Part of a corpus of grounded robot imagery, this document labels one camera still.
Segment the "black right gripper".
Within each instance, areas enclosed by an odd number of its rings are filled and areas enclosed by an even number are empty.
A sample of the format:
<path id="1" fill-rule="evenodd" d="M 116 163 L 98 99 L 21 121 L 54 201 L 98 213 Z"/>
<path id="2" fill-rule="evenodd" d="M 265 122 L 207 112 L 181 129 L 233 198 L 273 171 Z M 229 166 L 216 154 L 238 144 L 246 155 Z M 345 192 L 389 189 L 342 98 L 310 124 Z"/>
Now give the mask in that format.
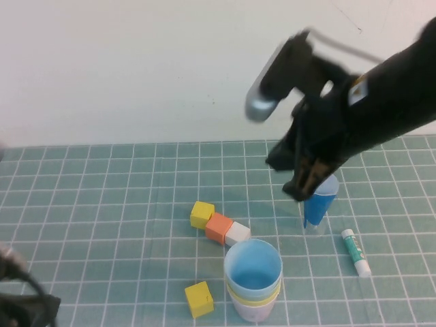
<path id="1" fill-rule="evenodd" d="M 290 129 L 266 158 L 273 170 L 294 171 L 282 187 L 292 199 L 309 199 L 347 161 L 341 148 L 347 135 L 348 108 L 347 95 L 306 95 L 294 107 Z"/>

